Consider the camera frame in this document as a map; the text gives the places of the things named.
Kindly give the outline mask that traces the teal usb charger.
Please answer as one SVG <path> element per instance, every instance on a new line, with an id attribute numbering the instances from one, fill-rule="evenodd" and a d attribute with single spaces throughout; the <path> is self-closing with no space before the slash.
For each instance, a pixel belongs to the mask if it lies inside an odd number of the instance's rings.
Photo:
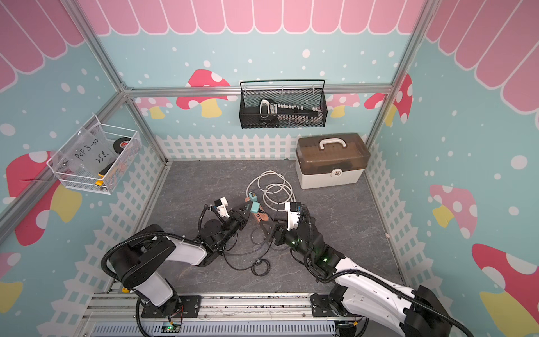
<path id="1" fill-rule="evenodd" d="M 253 214 L 257 214 L 259 210 L 260 210 L 260 204 L 258 202 L 251 202 L 250 212 Z"/>
<path id="2" fill-rule="evenodd" d="M 248 198 L 249 198 L 252 202 L 257 202 L 257 201 L 258 201 L 258 197 L 257 197 L 257 195 L 255 194 L 255 192 L 249 192 L 249 193 L 248 193 Z"/>

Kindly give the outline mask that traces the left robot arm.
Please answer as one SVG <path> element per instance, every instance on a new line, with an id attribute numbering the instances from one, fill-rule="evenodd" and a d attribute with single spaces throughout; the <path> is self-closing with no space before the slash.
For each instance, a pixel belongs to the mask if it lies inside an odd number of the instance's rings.
<path id="1" fill-rule="evenodd" d="M 154 224 L 113 246 L 101 260 L 102 271 L 135 293 L 144 304 L 162 312 L 181 306 L 177 292 L 158 269 L 167 261 L 205 267 L 225 253 L 228 242 L 243 230 L 251 215 L 252 202 L 244 202 L 228 212 L 227 218 L 209 220 L 189 240 L 167 233 Z"/>

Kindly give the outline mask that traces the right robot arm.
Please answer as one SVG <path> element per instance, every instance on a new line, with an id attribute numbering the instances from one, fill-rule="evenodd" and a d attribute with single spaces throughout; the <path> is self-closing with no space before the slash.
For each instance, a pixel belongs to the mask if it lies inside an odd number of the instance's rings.
<path id="1" fill-rule="evenodd" d="M 472 335 L 450 316 L 433 291 L 390 282 L 362 268 L 326 244 L 315 225 L 306 220 L 292 229 L 285 223 L 271 223 L 268 236 L 273 244 L 300 254 L 317 282 L 335 285 L 330 302 L 337 315 L 366 317 L 400 336 L 449 336 L 453 328 Z"/>

